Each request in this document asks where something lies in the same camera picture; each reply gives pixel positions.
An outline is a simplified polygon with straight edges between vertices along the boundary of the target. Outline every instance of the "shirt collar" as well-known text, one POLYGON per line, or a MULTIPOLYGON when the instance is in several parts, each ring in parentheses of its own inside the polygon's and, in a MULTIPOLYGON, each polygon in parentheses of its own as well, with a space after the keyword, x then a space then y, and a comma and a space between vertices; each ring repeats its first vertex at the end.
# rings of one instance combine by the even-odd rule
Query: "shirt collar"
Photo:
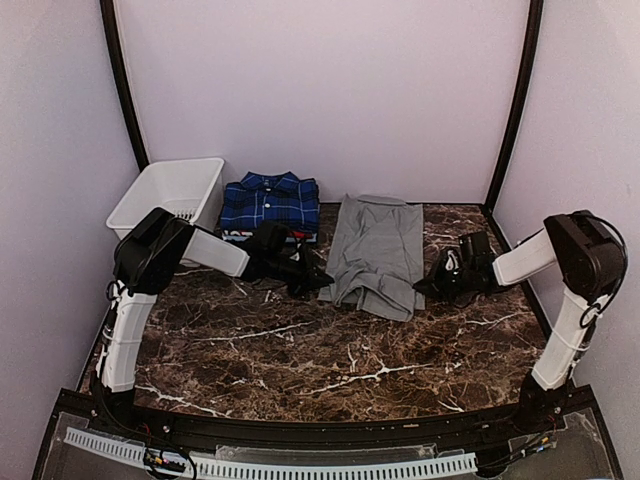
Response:
POLYGON ((287 172, 282 175, 258 175, 249 172, 240 181, 242 186, 247 190, 264 190, 267 188, 275 188, 283 192, 293 193, 298 190, 300 179, 293 173, 287 172))

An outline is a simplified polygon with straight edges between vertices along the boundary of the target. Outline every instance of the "white wall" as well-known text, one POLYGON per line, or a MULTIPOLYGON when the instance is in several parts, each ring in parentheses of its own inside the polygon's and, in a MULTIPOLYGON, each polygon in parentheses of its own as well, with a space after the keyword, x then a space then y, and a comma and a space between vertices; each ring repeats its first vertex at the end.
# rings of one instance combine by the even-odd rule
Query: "white wall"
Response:
POLYGON ((291 169, 327 201, 484 201, 527 0, 117 4, 152 159, 291 169))
MULTIPOLYGON (((546 2, 524 119, 496 218, 515 242, 551 214, 587 208, 613 222, 631 266, 577 380, 591 383, 626 478, 640 478, 640 4, 546 2)), ((557 271, 534 288, 559 309, 557 271)))
POLYGON ((136 168, 98 1, 2 2, 0 478, 31 478, 106 308, 104 221, 136 168))

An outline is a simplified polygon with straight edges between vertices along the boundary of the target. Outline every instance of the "brown marble surface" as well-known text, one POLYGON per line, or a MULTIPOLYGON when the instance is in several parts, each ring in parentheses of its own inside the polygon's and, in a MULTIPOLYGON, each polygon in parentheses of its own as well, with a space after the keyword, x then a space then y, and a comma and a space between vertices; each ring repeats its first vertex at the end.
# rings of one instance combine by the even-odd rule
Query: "brown marble surface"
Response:
MULTIPOLYGON (((338 205, 323 205, 326 259, 338 205)), ((474 206, 424 206, 425 272, 438 248, 488 229, 474 206)), ((498 249, 495 238, 494 247, 498 249)), ((512 403, 544 346, 521 289, 407 323, 287 297, 212 270, 176 274, 147 323, 136 403, 247 420, 362 421, 512 403)))

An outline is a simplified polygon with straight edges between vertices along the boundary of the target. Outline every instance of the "white slotted strip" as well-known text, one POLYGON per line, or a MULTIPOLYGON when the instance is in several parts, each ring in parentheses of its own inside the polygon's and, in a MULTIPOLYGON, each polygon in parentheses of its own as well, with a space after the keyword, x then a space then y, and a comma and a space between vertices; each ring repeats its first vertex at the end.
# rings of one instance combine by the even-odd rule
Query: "white slotted strip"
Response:
MULTIPOLYGON (((103 437, 69 427, 65 443, 114 461, 145 468, 142 462, 144 446, 118 439, 103 437)), ((165 458, 185 464, 178 455, 165 454, 165 458)), ((450 457, 358 466, 293 466, 236 463, 198 457, 192 453, 198 478, 202 480, 423 480, 446 478, 477 471, 475 453, 450 457)), ((191 467, 183 477, 191 477, 191 467)))

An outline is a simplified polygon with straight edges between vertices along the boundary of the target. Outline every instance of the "stack of folded clothes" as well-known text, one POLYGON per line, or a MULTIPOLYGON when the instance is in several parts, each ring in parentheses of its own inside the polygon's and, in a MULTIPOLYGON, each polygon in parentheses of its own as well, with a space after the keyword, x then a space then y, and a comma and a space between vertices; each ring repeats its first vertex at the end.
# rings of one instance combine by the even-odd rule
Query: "stack of folded clothes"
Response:
POLYGON ((315 242, 319 208, 318 185, 313 178, 300 180, 291 172, 271 176, 249 172, 225 188, 222 238, 246 240, 263 220, 270 220, 289 227, 291 241, 315 242))

